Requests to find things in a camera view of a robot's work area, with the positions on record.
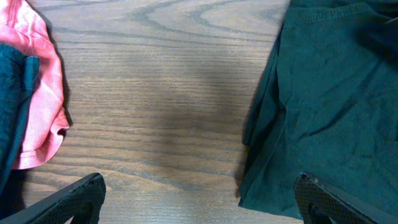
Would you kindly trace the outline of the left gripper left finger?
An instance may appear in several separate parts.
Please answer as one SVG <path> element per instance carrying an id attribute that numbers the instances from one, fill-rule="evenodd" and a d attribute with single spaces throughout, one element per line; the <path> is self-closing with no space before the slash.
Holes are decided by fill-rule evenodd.
<path id="1" fill-rule="evenodd" d="M 97 224 L 105 196 L 103 176 L 92 173 L 2 219 L 1 224 Z"/>

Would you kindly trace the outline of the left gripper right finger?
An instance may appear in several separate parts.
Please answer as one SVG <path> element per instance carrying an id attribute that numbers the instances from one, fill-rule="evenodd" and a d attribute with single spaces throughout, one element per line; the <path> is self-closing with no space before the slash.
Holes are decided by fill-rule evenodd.
<path id="1" fill-rule="evenodd" d="M 294 183 L 295 201 L 304 223 L 388 224 L 397 217 L 373 207 L 341 189 L 306 173 Z"/>

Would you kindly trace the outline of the black shorts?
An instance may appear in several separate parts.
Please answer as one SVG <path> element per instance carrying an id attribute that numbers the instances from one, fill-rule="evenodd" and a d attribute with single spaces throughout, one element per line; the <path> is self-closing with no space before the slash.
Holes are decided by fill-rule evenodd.
<path id="1" fill-rule="evenodd" d="M 397 215 L 397 59 L 366 39 L 396 1 L 291 1 L 246 122 L 239 206 L 300 218 L 309 172 Z"/>

